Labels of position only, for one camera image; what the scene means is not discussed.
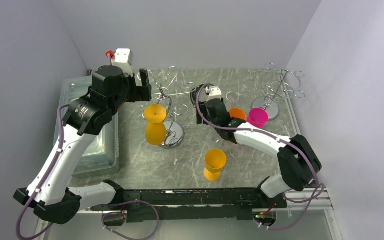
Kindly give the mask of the orange wine glass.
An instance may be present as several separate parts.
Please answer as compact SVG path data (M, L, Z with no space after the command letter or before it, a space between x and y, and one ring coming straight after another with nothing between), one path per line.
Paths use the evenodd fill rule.
M229 113L231 118L237 118L237 119L244 120L244 121L247 120L246 113L240 108L233 107L233 108L228 110L228 113Z

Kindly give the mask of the clear wine glass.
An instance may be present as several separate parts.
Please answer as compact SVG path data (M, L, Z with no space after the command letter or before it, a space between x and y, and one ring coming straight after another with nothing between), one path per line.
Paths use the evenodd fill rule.
M213 135L210 137L210 145L212 146L212 148L220 148L222 146L222 140L220 139L219 136L216 136L216 135Z
M241 144L234 144L229 148L229 154L233 158L240 158L244 155L244 147Z

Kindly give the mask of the pink wine glass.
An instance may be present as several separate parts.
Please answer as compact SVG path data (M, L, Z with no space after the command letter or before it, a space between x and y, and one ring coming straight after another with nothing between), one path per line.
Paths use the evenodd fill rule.
M269 121L269 115L263 108L252 108L248 113L246 121L252 126L262 129Z

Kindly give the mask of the yellow-orange wine glass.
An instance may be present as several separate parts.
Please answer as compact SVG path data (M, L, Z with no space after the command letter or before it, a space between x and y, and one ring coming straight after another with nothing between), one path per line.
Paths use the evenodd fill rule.
M227 163L226 154L220 149L210 149L204 156L204 177L211 182L217 181Z

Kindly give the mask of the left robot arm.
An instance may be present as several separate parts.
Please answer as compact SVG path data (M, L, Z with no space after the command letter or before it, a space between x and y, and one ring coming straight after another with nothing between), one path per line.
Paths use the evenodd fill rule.
M87 148L125 103L149 102L152 86L146 69L134 75L114 65L101 66L91 75L87 92L72 101L60 122L59 137L35 180L16 190L14 199L32 208L41 220L63 225L80 210L106 205L111 210L124 203L124 189L112 180L87 187L69 187L74 170Z

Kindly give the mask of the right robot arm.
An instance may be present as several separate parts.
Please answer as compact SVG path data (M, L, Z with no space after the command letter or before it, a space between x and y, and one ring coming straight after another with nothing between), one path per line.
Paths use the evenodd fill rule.
M207 102L197 100L195 109L197 123L215 128L223 140L254 148L277 159L280 173L268 177L257 187L255 200L260 207L269 207L276 196L289 190L303 191L311 181L319 183L317 174L322 164L304 136L276 135L243 119L233 118L219 98Z

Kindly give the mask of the clear tumbler glass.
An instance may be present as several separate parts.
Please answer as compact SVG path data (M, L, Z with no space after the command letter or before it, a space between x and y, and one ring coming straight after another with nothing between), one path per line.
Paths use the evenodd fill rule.
M238 92L229 91L226 93L225 100L227 110L237 108L239 106L240 95Z

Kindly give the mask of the yellow wine glass left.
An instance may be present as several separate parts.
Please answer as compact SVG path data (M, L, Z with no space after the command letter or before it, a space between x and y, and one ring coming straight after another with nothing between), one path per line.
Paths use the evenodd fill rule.
M153 146L161 145L166 139L166 127L164 120L167 117L166 109L160 104L151 104L143 111L147 121L145 139Z

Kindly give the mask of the chrome wine glass rack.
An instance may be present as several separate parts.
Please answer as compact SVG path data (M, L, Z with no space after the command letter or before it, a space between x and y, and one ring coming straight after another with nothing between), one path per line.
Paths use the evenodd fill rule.
M148 79L154 83L156 90L151 92L153 100L152 104L158 104L164 107L166 115L165 119L161 121L165 129L165 138L158 145L160 148L169 150L174 149L181 145L185 138L185 130L178 123L177 117L184 116L189 112L189 107L182 103L180 105L173 105L173 97L179 97L190 94L197 88L194 82L183 81L183 87L186 91L171 93L171 85L178 80L180 70L176 66L170 66L165 70L166 80L168 85L164 86L162 82L157 81L151 70L147 70Z

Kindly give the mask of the clear plastic storage box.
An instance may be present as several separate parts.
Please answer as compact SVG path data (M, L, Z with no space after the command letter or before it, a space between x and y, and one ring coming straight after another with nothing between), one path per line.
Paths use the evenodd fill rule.
M91 76L64 80L59 105L70 104L85 95L91 84ZM119 123L118 115L115 114L86 149L73 176L86 178L118 172L121 168L119 150Z

